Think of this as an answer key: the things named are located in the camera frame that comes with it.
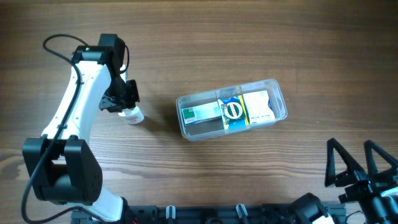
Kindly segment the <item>small white bottle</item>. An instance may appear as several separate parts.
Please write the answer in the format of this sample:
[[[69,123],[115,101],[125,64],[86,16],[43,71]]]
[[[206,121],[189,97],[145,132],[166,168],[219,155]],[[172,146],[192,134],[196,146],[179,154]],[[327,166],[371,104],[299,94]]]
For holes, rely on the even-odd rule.
[[[138,124],[144,120],[144,114],[138,106],[123,109],[122,112],[118,113],[118,115],[129,125]]]

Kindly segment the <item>white green medicine box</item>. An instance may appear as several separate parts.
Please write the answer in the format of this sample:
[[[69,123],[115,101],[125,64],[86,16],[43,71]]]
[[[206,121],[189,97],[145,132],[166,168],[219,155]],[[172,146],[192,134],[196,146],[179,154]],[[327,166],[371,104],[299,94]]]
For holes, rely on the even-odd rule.
[[[215,101],[182,109],[183,122],[191,125],[221,118],[219,104]]]

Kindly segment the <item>blue VapoDrops box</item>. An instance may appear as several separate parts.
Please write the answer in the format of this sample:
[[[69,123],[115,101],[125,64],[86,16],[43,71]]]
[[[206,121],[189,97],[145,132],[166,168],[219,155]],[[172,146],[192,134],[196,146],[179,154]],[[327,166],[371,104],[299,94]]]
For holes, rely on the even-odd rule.
[[[238,95],[238,97],[243,101],[243,105],[244,105],[243,96],[242,96],[242,95]],[[245,127],[245,126],[247,126],[247,125],[249,124],[245,105],[243,106],[243,108],[244,108],[244,112],[245,112],[245,114],[246,114],[246,118],[243,119],[243,120],[240,120],[240,121],[235,121],[235,122],[230,122],[230,123],[227,123],[227,122],[226,122],[226,120],[225,120],[225,118],[224,118],[224,116],[223,116],[223,114],[222,114],[222,112],[221,112],[221,118],[222,118],[222,121],[223,121],[223,127],[224,127],[224,129],[242,128],[242,127]]]

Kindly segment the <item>green Zam-Buk box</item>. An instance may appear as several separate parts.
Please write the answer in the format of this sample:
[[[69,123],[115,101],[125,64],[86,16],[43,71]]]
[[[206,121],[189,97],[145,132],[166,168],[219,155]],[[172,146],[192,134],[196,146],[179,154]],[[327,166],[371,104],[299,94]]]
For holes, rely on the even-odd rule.
[[[240,121],[246,118],[243,101],[238,96],[220,99],[218,103],[227,123]]]

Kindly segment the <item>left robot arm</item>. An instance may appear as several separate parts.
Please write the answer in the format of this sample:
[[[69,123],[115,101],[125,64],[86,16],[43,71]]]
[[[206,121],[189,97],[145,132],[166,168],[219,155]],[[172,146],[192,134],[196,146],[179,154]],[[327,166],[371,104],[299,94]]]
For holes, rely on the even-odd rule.
[[[129,49],[116,34],[101,34],[96,45],[81,41],[67,58],[70,81],[50,124],[39,138],[22,147],[29,181],[21,202],[25,221],[27,199],[64,205],[67,212],[87,214],[99,223],[137,223],[125,198],[103,185],[102,169],[89,147],[98,111],[122,113],[136,109],[137,84],[126,79]]]

